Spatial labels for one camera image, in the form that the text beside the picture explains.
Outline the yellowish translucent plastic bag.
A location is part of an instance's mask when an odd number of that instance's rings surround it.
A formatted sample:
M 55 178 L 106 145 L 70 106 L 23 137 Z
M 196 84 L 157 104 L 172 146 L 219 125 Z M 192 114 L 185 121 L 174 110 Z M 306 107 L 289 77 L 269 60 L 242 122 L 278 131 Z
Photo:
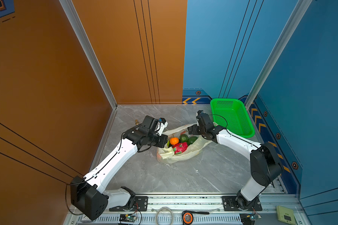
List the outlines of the yellowish translucent plastic bag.
M 160 163 L 173 164 L 191 159 L 210 143 L 200 135 L 190 135 L 189 127 L 191 124 L 163 132 L 168 138 L 164 148 L 157 149 L 157 160 Z

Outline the green plastic mesh basket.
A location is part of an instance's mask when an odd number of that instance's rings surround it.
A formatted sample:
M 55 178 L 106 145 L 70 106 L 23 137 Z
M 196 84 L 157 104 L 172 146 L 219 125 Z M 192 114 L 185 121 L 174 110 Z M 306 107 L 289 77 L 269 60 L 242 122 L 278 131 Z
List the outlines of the green plastic mesh basket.
M 212 117 L 216 124 L 226 127 L 243 138 L 251 138 L 255 130 L 244 103 L 233 98 L 215 98 L 210 101 Z

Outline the pink dragon fruit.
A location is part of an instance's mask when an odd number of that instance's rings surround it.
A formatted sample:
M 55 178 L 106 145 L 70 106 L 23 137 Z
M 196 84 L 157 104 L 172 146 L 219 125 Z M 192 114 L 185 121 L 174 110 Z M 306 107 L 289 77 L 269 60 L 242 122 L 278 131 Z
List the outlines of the pink dragon fruit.
M 187 148 L 188 148 L 187 143 L 178 143 L 172 146 L 175 155 L 185 152 Z

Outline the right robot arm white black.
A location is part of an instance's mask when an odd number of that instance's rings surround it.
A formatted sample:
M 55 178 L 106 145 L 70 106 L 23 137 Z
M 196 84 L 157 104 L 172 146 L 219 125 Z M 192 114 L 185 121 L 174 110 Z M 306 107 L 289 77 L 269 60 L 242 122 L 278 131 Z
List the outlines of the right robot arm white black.
M 270 143 L 253 142 L 215 125 L 210 115 L 199 110 L 197 124 L 188 128 L 191 135 L 200 135 L 208 141 L 224 145 L 240 153 L 250 162 L 251 177 L 237 193 L 235 202 L 242 210 L 251 210 L 259 195 L 283 172 L 283 164 Z

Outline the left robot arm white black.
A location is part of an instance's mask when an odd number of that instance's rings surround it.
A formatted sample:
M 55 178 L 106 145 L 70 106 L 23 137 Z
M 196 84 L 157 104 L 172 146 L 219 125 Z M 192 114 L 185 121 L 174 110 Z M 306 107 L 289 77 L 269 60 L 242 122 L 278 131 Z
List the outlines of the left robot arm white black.
M 163 148 L 168 142 L 163 130 L 168 123 L 164 118 L 146 116 L 142 123 L 121 135 L 112 152 L 83 178 L 76 176 L 70 187 L 70 202 L 90 220 L 96 220 L 106 209 L 122 207 L 131 210 L 135 193 L 127 187 L 106 191 L 114 175 L 143 146 Z

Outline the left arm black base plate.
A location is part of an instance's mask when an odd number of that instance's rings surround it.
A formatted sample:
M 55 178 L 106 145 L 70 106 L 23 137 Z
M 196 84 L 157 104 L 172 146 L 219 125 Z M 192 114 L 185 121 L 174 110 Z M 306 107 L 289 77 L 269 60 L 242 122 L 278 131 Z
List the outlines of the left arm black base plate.
M 137 209 L 139 209 L 141 212 L 147 211 L 147 206 L 148 206 L 148 197 L 147 196 L 135 196 L 134 200 L 134 205 L 131 207 L 126 207 L 126 206 L 117 206 L 110 208 L 110 212 L 134 212 Z

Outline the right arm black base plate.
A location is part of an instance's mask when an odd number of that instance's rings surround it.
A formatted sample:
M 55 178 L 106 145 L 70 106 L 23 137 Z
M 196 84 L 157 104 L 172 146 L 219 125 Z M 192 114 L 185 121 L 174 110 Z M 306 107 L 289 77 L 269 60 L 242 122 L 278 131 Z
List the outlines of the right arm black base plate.
M 252 201 L 247 201 L 244 197 L 223 196 L 222 203 L 225 211 L 262 211 L 259 197 Z

